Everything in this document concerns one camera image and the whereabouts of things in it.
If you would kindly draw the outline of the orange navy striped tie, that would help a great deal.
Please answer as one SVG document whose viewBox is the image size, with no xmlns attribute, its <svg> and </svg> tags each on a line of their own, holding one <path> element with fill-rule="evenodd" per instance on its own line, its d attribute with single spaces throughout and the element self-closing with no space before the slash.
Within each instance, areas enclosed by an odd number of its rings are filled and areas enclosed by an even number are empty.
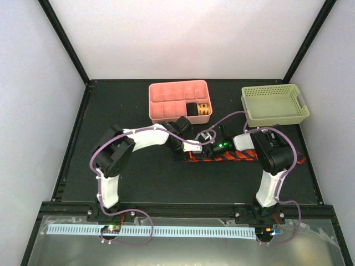
<svg viewBox="0 0 355 266">
<path fill-rule="evenodd" d="M 258 161 L 255 150 L 245 151 L 228 151 L 222 155 L 207 157 L 205 154 L 193 154 L 191 151 L 187 153 L 185 161 L 190 162 L 212 162 L 212 161 Z"/>
</svg>

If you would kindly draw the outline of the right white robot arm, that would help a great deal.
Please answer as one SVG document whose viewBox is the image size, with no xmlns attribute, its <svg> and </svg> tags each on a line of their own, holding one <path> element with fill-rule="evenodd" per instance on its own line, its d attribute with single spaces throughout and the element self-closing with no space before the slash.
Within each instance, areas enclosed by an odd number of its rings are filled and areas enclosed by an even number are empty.
<svg viewBox="0 0 355 266">
<path fill-rule="evenodd" d="M 245 131 L 241 135 L 212 144 L 208 155 L 217 157 L 228 152 L 254 151 L 262 167 L 262 177 L 252 209 L 253 219 L 266 223 L 281 204 L 280 191 L 286 176 L 297 164 L 297 151 L 279 127 Z"/>
</svg>

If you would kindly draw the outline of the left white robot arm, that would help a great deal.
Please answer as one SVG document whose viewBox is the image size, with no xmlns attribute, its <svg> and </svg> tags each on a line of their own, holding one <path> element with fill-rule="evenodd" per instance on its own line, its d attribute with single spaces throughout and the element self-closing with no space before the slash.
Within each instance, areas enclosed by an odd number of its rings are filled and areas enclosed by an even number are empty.
<svg viewBox="0 0 355 266">
<path fill-rule="evenodd" d="M 192 139 L 192 123 L 184 116 L 175 122 L 161 122 L 139 129 L 111 126 L 100 139 L 90 159 L 90 169 L 99 180 L 97 199 L 102 203 L 99 214 L 106 221 L 119 215 L 118 182 L 133 152 L 155 145 L 165 145 L 182 153 Z"/>
</svg>

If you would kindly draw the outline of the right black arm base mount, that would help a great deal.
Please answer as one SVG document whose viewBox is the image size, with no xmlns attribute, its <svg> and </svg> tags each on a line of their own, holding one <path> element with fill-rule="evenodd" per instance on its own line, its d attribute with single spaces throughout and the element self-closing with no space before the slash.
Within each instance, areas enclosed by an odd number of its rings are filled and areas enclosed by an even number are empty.
<svg viewBox="0 0 355 266">
<path fill-rule="evenodd" d="M 285 219 L 281 217 L 281 206 L 261 207 L 258 203 L 242 204 L 234 208 L 236 223 L 272 226 L 274 224 L 284 224 Z"/>
</svg>

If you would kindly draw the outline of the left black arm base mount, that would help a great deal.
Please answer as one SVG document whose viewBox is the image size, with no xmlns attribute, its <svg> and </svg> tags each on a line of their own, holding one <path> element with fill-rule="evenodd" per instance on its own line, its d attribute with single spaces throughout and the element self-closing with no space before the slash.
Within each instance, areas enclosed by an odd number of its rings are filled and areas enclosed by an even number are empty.
<svg viewBox="0 0 355 266">
<path fill-rule="evenodd" d="M 97 203 L 92 205 L 87 214 L 88 222 L 113 222 L 119 223 L 121 218 L 124 217 L 125 221 L 132 221 L 134 217 L 138 215 L 138 211 L 136 210 L 136 206 L 133 204 L 125 204 L 125 203 L 117 203 L 113 205 L 111 208 L 105 208 L 105 214 L 100 205 Z"/>
</svg>

